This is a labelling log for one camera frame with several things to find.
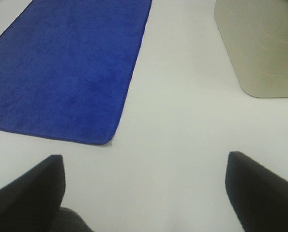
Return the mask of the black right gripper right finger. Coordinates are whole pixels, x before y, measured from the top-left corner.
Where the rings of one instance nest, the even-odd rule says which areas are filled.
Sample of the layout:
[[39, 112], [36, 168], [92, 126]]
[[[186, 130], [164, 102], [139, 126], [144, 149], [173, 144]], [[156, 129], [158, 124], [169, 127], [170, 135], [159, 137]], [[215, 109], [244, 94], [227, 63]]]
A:
[[246, 232], [288, 232], [288, 181], [239, 151], [228, 155], [225, 187]]

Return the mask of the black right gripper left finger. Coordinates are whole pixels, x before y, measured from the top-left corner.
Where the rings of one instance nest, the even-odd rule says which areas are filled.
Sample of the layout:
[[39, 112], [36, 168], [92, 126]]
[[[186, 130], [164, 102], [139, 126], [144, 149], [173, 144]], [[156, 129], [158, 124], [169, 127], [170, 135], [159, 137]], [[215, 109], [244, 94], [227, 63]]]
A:
[[65, 193], [62, 155], [51, 155], [0, 189], [0, 232], [47, 232]]

